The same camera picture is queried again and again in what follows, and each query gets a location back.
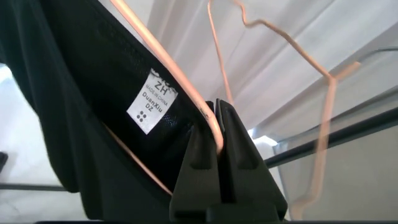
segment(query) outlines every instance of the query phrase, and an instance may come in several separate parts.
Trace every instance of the garment label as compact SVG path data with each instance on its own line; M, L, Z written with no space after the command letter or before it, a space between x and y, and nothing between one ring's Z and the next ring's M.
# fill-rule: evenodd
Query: garment label
M177 91L151 68L144 86L127 113L148 134L166 114L177 95Z

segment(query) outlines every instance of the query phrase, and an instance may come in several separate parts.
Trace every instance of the four-dot symbol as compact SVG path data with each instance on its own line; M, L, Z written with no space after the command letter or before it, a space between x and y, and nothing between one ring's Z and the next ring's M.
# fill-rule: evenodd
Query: four-dot symbol
M143 118L146 118L146 117L147 117L147 115L144 114L143 111L141 111L139 114L141 114ZM144 120L144 119L142 119L141 116L139 116L139 115L137 115L137 118L139 119L140 122L142 122L142 121Z

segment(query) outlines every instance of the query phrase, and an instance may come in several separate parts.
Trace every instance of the black fabric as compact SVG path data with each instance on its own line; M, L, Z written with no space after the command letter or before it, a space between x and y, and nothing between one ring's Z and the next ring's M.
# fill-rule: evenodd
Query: black fabric
M0 60L42 126L62 185L91 219L168 220L170 196L104 124L172 191L192 123L204 124L166 68L97 0L0 2ZM126 110L153 68L178 91L148 134Z

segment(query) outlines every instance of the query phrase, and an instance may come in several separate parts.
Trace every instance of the ceiling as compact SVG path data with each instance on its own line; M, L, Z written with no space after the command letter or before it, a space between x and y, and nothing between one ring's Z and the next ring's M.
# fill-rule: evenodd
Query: ceiling
M100 0L136 37L108 0ZM207 1L126 0L206 100L226 99ZM365 52L398 45L395 0L245 0L248 20L290 34L331 73ZM322 76L265 26L247 29L230 0L211 6L234 106L254 135L281 140L319 124ZM338 86L333 116L398 84L398 54L380 54Z

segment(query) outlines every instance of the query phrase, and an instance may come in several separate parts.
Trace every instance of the white tag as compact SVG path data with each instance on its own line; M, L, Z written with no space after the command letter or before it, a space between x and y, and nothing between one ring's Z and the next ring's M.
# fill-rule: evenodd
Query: white tag
M148 134L176 99L177 91L152 68L144 86L127 113Z

